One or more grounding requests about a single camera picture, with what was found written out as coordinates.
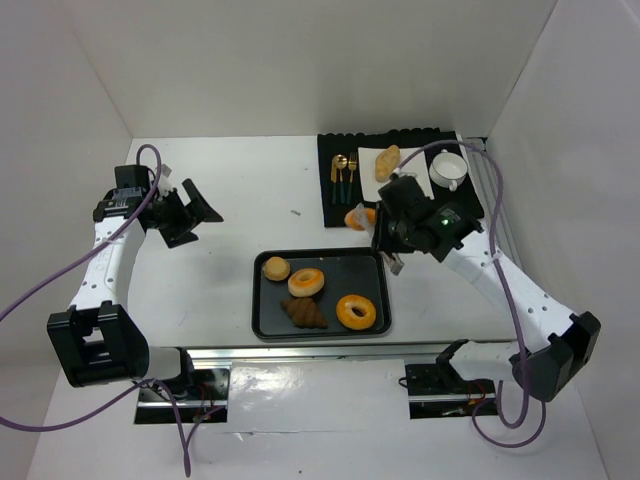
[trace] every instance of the white mug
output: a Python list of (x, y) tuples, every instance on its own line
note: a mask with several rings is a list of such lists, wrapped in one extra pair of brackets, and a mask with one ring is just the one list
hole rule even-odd
[(429, 176), (436, 185), (455, 192), (463, 182), (464, 177), (467, 176), (468, 171), (469, 166), (464, 158), (443, 150), (431, 162)]

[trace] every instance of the baking tray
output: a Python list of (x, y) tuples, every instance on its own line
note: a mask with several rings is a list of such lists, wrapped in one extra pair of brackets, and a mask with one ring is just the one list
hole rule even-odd
[[(325, 285), (313, 296), (327, 319), (327, 328), (297, 328), (280, 307), (280, 300), (291, 298), (287, 281), (272, 282), (262, 271), (271, 257), (282, 257), (291, 272), (302, 268), (318, 268), (324, 273)], [(366, 330), (349, 330), (336, 316), (336, 304), (345, 295), (368, 298), (376, 307), (376, 321)], [(362, 337), (380, 335), (391, 326), (389, 294), (384, 266), (379, 255), (370, 248), (332, 248), (321, 250), (280, 250), (262, 252), (253, 268), (253, 313), (251, 328), (263, 340), (326, 337)]]

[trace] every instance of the round bun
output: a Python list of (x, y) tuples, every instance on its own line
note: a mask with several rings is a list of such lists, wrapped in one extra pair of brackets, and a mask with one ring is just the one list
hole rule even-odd
[[(375, 225), (376, 224), (376, 211), (373, 208), (365, 208), (364, 209), (366, 214), (367, 214), (367, 219), (369, 220), (369, 223), (371, 225)], [(344, 217), (344, 223), (347, 227), (349, 228), (353, 228), (354, 230), (364, 230), (364, 228), (362, 228), (360, 226), (360, 224), (358, 222), (356, 222), (356, 219), (353, 218), (354, 214), (355, 214), (356, 209), (354, 208), (353, 210), (349, 210), (349, 213), (347, 213)]]
[(303, 268), (291, 275), (288, 285), (294, 297), (310, 297), (324, 287), (324, 274), (317, 268)]
[(336, 305), (336, 315), (345, 327), (351, 330), (364, 330), (375, 323), (376, 307), (368, 298), (347, 295), (342, 297)]
[(291, 266), (284, 258), (271, 257), (263, 267), (264, 276), (274, 282), (284, 280), (291, 273)]

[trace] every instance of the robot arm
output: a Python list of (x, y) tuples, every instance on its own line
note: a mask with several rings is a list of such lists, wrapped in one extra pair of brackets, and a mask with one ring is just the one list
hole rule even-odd
[[(492, 265), (489, 237), (479, 222), (461, 207), (438, 204), (425, 197), (411, 176), (393, 177), (380, 189), (373, 248), (391, 262), (398, 274), (397, 253), (419, 250), (471, 283), (499, 311), (510, 313), (504, 289)], [(588, 362), (600, 332), (600, 322), (589, 312), (576, 315), (552, 299), (508, 258), (500, 265), (509, 282), (528, 352), (530, 393), (548, 402)], [(438, 358), (443, 375), (451, 380), (488, 378), (522, 385), (516, 342), (453, 343)]]
[[(117, 188), (93, 212), (94, 246), (108, 241), (150, 190), (147, 167), (116, 167), (115, 176)], [(144, 377), (185, 383), (179, 377), (189, 371), (186, 352), (149, 348), (127, 314), (131, 274), (148, 229), (159, 230), (173, 248), (197, 240), (192, 230), (201, 222), (222, 221), (191, 180), (183, 186), (191, 200), (186, 206), (163, 174), (153, 201), (119, 238), (91, 259), (69, 309), (49, 317), (47, 332), (71, 385)]]

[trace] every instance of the white backdrop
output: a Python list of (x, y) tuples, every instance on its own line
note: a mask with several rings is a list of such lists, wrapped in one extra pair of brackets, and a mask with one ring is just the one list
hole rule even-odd
[(485, 135), (555, 0), (63, 0), (134, 137)]
[[(91, 211), (131, 137), (55, 2), (0, 4), (0, 304), (92, 244)], [(0, 415), (43, 421), (59, 366), (49, 313), (82, 272), (55, 282), (0, 325)], [(2, 477), (25, 478), (38, 436), (0, 427)]]
[(612, 480), (637, 478), (640, 0), (560, 0), (490, 136), (525, 269), (602, 321), (577, 383)]

